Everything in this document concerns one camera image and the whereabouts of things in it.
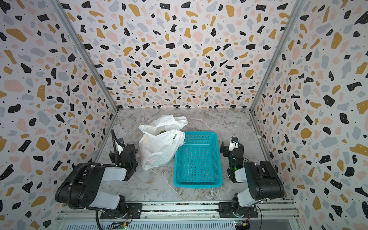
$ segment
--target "perforated basket bottom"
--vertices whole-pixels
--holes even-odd
[[[213,188],[222,185],[217,135],[186,132],[185,144],[175,156],[174,184],[184,188]]]

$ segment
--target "black robot arm segment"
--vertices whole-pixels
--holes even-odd
[[[248,188],[254,200],[275,199],[284,196],[285,190],[269,161],[244,162]]]

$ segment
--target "marble table surface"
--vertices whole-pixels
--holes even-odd
[[[117,138],[124,138],[125,143],[138,148],[136,172],[129,181],[112,181],[101,183],[100,189],[125,196],[127,201],[211,201],[231,200],[235,193],[242,192],[247,183],[233,183],[227,175],[229,162],[221,156],[223,185],[211,189],[178,188],[173,183],[175,159],[162,167],[142,170],[139,159],[138,142],[143,133],[140,124],[149,124],[164,114],[174,117],[185,116],[188,120],[182,131],[209,131],[218,136],[219,146],[222,141],[229,145],[231,136],[237,136],[244,148],[244,157],[249,161],[265,160],[247,110],[121,110],[114,124]],[[99,163],[111,163],[110,150],[113,151],[111,134],[101,155]]]

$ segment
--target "black mounting plate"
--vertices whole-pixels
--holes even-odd
[[[231,207],[231,202],[220,202],[219,203],[219,209],[221,210],[221,211],[219,211],[220,218],[239,217],[239,216],[236,216],[233,213],[233,209]],[[251,218],[257,218],[258,217],[258,212],[254,210],[254,207],[243,207],[243,209],[246,210],[246,214],[243,216],[243,218],[248,218],[249,217],[249,212],[250,212],[250,217]]]
[[[142,206],[143,206],[142,203],[127,203],[127,206],[128,206],[128,214],[129,214],[127,220],[139,219],[141,217]],[[101,213],[100,219],[101,220],[112,220],[113,219],[116,221],[120,220],[120,219],[116,219],[112,217],[108,209],[105,212]]]

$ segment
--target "terrazzo wallpaper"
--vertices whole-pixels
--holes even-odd
[[[55,229],[55,192],[113,110],[48,1],[0,8],[0,229]]]
[[[61,0],[120,108],[247,108],[292,0]]]
[[[368,1],[306,1],[255,116],[305,229],[368,229]]]

